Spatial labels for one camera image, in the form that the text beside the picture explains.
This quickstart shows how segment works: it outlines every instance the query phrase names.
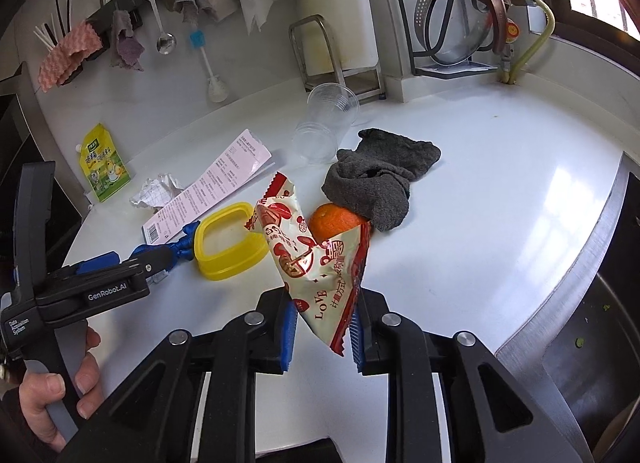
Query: pink sponge cloth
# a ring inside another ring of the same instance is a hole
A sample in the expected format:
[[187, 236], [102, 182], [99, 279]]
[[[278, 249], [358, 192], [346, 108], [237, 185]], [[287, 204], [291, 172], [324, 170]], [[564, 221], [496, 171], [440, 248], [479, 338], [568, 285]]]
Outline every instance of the pink sponge cloth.
[[83, 21], [49, 52], [40, 65], [38, 82], [43, 92], [60, 86], [80, 66], [80, 63], [102, 48], [102, 41], [91, 24]]

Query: stainless steel sink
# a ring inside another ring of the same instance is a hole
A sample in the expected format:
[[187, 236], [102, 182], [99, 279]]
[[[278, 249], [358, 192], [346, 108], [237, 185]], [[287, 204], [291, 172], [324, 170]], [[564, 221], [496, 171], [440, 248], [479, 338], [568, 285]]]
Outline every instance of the stainless steel sink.
[[623, 156], [574, 266], [496, 353], [587, 463], [607, 430], [601, 458], [640, 396], [639, 178], [640, 166]]

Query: window frame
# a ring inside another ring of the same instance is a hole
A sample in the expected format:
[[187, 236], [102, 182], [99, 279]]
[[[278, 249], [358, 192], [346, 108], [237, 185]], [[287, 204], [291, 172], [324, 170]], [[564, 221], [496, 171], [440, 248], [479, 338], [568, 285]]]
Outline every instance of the window frame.
[[640, 76], [640, 41], [609, 23], [572, 10], [570, 0], [545, 2], [556, 16], [555, 36], [604, 55]]

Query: red and white wrapper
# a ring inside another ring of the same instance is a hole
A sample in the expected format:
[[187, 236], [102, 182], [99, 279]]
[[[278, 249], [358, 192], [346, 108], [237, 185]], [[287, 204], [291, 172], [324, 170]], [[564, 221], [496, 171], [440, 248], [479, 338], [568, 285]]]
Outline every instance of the red and white wrapper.
[[322, 342], [342, 355], [369, 249], [369, 223], [316, 244], [293, 184], [277, 173], [246, 227], [263, 233], [284, 286]]

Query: chopsticks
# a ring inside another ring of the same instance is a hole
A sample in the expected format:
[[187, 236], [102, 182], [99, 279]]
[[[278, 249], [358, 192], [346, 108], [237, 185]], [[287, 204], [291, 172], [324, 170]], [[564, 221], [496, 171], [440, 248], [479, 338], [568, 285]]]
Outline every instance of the chopsticks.
[[58, 12], [58, 22], [60, 23], [60, 30], [62, 30], [62, 37], [65, 37], [65, 23], [62, 22], [62, 14], [60, 13], [60, 2], [58, 0], [56, 0], [56, 11]]
[[[60, 25], [60, 32], [62, 37], [71, 32], [71, 5], [72, 0], [66, 0], [66, 27], [62, 20], [62, 12], [60, 11], [60, 0], [56, 0], [56, 13], [58, 15], [58, 23]], [[49, 51], [53, 50], [60, 39], [58, 38], [58, 32], [56, 30], [56, 20], [53, 17], [53, 12], [50, 13], [51, 26], [49, 23], [43, 23], [40, 26], [36, 26], [33, 33], [41, 40], [41, 42], [47, 47]]]
[[42, 41], [42, 43], [47, 47], [47, 50], [51, 51], [53, 50], [53, 42], [52, 40], [49, 39], [49, 36], [46, 36], [42, 29], [39, 28], [38, 26], [35, 27], [33, 33], [36, 35], [36, 37], [38, 37], [38, 39], [40, 39]]
[[71, 0], [66, 0], [66, 30], [71, 31]]

